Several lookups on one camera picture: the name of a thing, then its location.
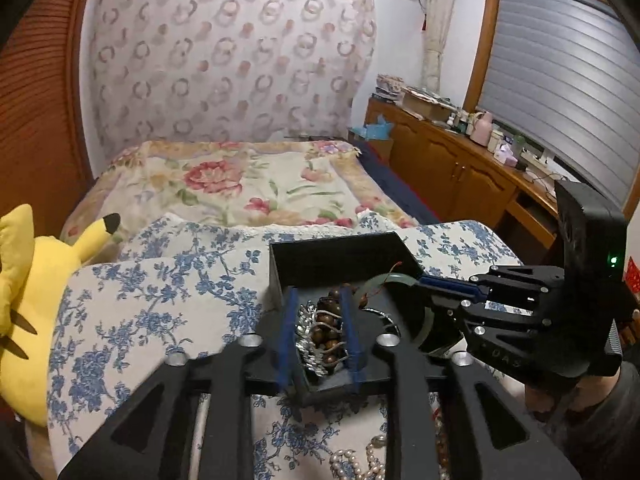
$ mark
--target window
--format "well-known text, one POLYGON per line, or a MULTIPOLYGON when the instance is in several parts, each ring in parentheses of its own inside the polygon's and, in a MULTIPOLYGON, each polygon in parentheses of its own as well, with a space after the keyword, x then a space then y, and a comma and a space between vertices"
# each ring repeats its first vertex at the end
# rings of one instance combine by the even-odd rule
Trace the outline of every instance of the window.
POLYGON ((640 154, 640 52, 598 0, 499 0, 478 102, 623 205, 640 154))

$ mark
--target pink kettle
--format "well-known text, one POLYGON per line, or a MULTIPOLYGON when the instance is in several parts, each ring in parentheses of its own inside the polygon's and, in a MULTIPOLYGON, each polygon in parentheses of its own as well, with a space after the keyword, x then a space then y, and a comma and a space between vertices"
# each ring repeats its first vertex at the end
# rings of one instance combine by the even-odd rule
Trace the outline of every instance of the pink kettle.
POLYGON ((473 133, 469 137, 476 144, 486 147, 491 139, 491 131, 494 129, 494 116, 490 112, 482 112, 476 115, 473 133))

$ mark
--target yellow plush toy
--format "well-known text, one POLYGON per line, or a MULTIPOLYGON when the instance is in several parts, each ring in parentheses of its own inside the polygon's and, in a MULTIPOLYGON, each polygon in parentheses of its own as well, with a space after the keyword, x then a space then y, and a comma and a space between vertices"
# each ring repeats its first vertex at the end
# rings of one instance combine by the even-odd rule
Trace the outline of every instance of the yellow plush toy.
POLYGON ((119 225, 120 215, 107 215, 70 246, 34 238, 29 205, 0 218, 0 396, 34 424, 47 423, 49 349, 66 282, 119 225))

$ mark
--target wooden louvered door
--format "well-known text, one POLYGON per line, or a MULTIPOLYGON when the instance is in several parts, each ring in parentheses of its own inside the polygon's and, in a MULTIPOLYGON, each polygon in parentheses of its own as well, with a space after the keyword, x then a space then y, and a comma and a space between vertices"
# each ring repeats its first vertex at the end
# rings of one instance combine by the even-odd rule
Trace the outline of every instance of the wooden louvered door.
POLYGON ((33 207, 37 235, 58 236, 92 175, 79 104, 86 0, 33 0, 0 51, 0 216, 33 207))

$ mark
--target blue floral tablecloth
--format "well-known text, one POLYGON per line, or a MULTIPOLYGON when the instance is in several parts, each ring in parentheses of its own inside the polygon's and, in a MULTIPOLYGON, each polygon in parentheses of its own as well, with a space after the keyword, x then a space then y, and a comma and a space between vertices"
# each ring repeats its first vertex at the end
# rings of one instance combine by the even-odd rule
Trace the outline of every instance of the blue floral tablecloth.
MULTIPOLYGON (((493 264, 519 263, 474 221, 399 229, 366 212, 355 229, 220 228, 164 216, 124 246, 119 262, 76 272, 60 304, 49 361, 49 439, 57 471, 166 353, 218 352, 254 330, 270 307, 270 242, 388 230, 398 232, 430 274, 467 279, 493 264)), ((300 410, 283 397, 255 396, 253 406, 255 477, 262 480, 330 479, 332 450, 364 456, 371 437, 386 431, 379 397, 300 410)), ((194 462, 198 453, 195 442, 194 462)))

